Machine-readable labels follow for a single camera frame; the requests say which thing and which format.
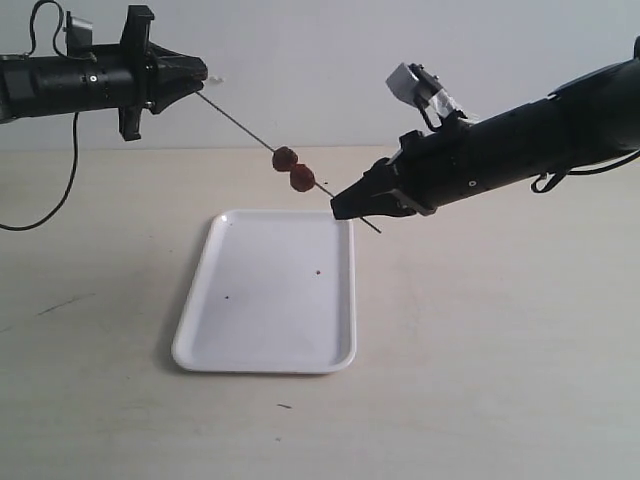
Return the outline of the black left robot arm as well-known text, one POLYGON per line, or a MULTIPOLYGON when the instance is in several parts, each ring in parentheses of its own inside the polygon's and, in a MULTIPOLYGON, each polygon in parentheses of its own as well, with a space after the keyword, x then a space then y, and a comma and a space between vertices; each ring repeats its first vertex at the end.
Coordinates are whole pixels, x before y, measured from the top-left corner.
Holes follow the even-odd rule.
POLYGON ((94 44, 92 23, 60 9, 54 34, 64 36, 64 50, 2 56, 2 122, 115 109, 122 138, 139 140, 143 111, 160 114, 208 78, 202 59, 151 42, 154 18, 148 6, 131 5, 119 41, 94 44))

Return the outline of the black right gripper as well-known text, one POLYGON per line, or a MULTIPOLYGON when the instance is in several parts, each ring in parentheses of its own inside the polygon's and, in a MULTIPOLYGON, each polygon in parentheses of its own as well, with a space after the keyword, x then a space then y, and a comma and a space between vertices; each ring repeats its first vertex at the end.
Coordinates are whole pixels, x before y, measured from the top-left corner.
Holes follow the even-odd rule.
POLYGON ((456 122, 428 136, 417 130, 403 135, 394 156, 376 161, 330 201, 333 217, 428 216, 470 197, 475 179, 467 171, 469 133, 468 124, 456 122))

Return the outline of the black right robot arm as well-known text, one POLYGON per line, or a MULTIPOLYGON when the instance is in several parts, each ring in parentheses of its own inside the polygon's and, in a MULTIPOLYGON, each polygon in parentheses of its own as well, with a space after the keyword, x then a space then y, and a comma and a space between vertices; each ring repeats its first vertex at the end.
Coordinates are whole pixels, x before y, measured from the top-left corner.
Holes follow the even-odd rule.
POLYGON ((399 139, 331 201, 335 219, 429 216, 442 206, 526 179, 537 194, 568 176, 604 173, 639 156, 639 58, 590 72, 546 97, 474 122, 420 64, 400 64, 386 84, 440 123, 399 139))

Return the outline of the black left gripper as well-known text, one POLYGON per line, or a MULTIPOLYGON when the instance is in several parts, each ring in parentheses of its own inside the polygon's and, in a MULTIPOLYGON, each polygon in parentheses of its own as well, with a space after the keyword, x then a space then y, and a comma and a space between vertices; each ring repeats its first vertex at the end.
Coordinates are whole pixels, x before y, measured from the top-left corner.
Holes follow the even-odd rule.
POLYGON ((190 56, 151 43, 150 26, 155 19, 147 5, 129 5, 119 48, 132 76, 131 100, 119 108, 119 132, 124 140, 140 140, 143 110, 153 115, 201 91, 208 67, 190 56))

